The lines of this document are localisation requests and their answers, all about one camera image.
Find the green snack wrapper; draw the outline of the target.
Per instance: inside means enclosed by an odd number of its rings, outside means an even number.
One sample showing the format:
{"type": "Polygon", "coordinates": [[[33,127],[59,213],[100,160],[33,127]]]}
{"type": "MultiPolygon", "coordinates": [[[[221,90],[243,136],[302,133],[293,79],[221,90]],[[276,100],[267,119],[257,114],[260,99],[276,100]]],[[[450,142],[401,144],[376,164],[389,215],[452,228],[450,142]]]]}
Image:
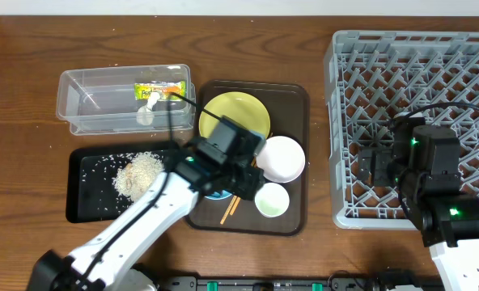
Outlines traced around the green snack wrapper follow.
{"type": "Polygon", "coordinates": [[[170,93],[186,96],[187,84],[179,82],[138,82],[134,84],[136,100],[149,99],[154,92],[160,93],[161,100],[167,100],[170,93]]]}

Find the blue bowl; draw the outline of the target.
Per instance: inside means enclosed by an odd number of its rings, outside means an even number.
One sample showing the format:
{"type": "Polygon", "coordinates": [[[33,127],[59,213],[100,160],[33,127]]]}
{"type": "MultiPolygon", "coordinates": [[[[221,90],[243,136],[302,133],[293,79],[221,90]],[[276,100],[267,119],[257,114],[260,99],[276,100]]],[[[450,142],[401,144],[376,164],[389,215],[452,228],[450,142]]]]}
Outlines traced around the blue bowl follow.
{"type": "Polygon", "coordinates": [[[214,192],[208,196],[206,196],[206,199],[209,200],[223,200],[231,196],[231,193],[225,190],[222,190],[220,192],[214,192]]]}

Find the yellow plate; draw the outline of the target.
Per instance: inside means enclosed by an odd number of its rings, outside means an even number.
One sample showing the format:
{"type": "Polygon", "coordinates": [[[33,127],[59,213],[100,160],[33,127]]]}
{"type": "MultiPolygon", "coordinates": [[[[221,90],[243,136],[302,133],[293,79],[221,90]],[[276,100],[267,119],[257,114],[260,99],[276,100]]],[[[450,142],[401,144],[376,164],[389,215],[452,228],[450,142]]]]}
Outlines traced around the yellow plate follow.
{"type": "Polygon", "coordinates": [[[213,97],[204,109],[218,117],[226,116],[248,130],[269,136],[269,112],[253,95],[239,91],[222,93],[213,97]]]}

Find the small white green cup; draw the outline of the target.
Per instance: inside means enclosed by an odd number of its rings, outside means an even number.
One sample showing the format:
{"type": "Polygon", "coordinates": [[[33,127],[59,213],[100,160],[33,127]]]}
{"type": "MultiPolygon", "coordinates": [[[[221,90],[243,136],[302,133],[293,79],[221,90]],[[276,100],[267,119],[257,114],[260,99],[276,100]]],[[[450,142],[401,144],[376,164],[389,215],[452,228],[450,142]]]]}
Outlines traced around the small white green cup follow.
{"type": "Polygon", "coordinates": [[[278,183],[266,183],[255,195],[258,211],[268,218],[279,217],[288,210],[290,197],[287,190],[278,183]]]}

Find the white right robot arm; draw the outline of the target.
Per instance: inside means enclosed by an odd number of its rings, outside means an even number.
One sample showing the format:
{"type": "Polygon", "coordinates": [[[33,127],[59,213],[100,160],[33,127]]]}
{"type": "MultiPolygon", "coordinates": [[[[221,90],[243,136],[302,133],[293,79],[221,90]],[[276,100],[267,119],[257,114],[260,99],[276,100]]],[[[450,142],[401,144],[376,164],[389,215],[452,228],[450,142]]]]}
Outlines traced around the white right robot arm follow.
{"type": "Polygon", "coordinates": [[[479,290],[479,198],[461,189],[459,138],[420,116],[390,125],[391,146],[359,150],[357,178],[397,190],[446,290],[479,290]]]}

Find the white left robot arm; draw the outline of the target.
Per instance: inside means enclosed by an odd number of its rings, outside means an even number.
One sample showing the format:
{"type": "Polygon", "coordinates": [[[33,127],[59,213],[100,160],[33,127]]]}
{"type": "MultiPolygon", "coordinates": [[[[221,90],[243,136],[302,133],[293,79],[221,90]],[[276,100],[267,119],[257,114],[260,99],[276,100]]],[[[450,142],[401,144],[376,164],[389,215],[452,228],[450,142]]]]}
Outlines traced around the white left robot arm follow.
{"type": "Polygon", "coordinates": [[[146,250],[201,196],[225,190],[251,200],[265,182],[252,160],[265,138],[252,132],[213,133],[170,149],[167,169],[143,197],[107,229],[62,258],[54,251],[35,263],[29,290],[116,290],[146,250]]]}

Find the white tissue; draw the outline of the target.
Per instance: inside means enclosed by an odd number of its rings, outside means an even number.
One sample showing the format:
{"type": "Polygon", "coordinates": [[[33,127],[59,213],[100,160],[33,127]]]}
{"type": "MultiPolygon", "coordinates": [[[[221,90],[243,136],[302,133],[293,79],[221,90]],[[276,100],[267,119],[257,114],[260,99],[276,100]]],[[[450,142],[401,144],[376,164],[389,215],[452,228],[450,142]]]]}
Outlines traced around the white tissue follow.
{"type": "Polygon", "coordinates": [[[155,118],[155,114],[153,113],[153,107],[158,103],[160,97],[161,94],[158,91],[153,91],[148,98],[146,104],[138,109],[136,121],[140,125],[152,125],[153,119],[155,118]]]}

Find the pile of rice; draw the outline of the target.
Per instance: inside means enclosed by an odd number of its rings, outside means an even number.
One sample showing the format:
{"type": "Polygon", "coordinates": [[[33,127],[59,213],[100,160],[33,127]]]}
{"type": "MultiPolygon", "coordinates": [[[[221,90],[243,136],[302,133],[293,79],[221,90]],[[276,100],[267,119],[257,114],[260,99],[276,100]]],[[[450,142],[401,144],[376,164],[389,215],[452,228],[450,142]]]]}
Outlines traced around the pile of rice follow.
{"type": "Polygon", "coordinates": [[[135,202],[146,193],[163,170],[163,161],[159,155],[152,152],[138,153],[117,170],[112,185],[119,196],[135,202]]]}

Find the pink white bowl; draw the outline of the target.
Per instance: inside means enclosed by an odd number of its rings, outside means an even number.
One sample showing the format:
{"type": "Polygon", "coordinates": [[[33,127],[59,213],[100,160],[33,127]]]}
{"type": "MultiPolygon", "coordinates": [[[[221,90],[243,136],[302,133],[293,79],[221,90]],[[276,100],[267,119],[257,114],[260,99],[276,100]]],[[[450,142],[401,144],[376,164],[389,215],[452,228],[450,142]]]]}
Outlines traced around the pink white bowl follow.
{"type": "Polygon", "coordinates": [[[275,183],[289,183],[303,172],[306,156],[301,145],[290,137],[270,137],[256,157],[264,177],[275,183]]]}

